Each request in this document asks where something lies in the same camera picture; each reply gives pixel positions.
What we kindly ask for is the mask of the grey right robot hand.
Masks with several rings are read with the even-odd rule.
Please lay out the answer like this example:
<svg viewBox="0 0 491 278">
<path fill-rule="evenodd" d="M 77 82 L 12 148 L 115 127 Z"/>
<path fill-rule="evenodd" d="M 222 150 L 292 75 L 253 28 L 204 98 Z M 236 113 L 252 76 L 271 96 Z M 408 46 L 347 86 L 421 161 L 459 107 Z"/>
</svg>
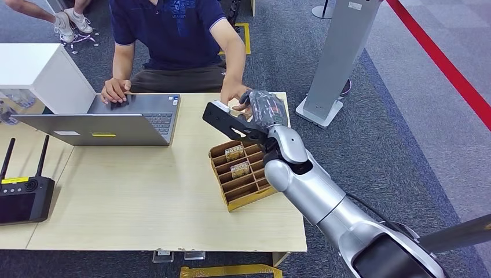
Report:
<svg viewBox="0 0 491 278">
<path fill-rule="evenodd" d="M 259 127 L 288 126 L 284 101 L 266 90 L 247 90 L 239 99 L 241 105 L 251 108 L 252 121 Z"/>
</svg>

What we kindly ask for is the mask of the person's left hand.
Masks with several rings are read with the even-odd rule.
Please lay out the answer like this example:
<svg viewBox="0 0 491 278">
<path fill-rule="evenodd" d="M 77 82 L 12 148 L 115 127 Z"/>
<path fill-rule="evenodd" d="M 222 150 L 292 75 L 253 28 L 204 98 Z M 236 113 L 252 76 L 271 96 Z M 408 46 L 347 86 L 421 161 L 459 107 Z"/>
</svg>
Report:
<svg viewBox="0 0 491 278">
<path fill-rule="evenodd" d="M 224 82 L 220 94 L 220 101 L 225 105 L 229 105 L 231 100 L 239 100 L 241 96 L 249 89 L 250 88 L 245 85 L 232 81 Z M 247 104 L 238 104 L 233 106 L 232 109 L 235 111 L 240 111 L 248 117 L 252 115 L 251 108 Z"/>
</svg>

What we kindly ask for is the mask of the person's right hand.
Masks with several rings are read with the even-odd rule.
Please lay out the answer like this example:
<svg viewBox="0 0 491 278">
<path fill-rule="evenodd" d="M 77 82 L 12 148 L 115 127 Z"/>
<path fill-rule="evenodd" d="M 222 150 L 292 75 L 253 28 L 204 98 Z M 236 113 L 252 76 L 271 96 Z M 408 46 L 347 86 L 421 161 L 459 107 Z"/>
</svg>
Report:
<svg viewBox="0 0 491 278">
<path fill-rule="evenodd" d="M 104 104 L 126 102 L 126 94 L 130 92 L 130 88 L 129 80 L 111 78 L 104 82 L 100 99 Z"/>
</svg>

